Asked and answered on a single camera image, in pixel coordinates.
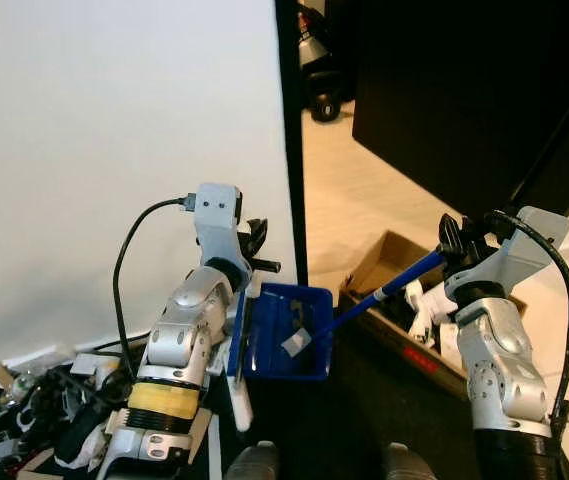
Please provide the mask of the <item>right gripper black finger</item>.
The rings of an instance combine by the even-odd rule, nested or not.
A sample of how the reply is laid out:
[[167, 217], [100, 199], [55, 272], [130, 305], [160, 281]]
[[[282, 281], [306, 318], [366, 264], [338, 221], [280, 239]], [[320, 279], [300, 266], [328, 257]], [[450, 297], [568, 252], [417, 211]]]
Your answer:
[[461, 224], [452, 215], [443, 214], [438, 224], [438, 247], [436, 252], [444, 259], [463, 259], [464, 238]]

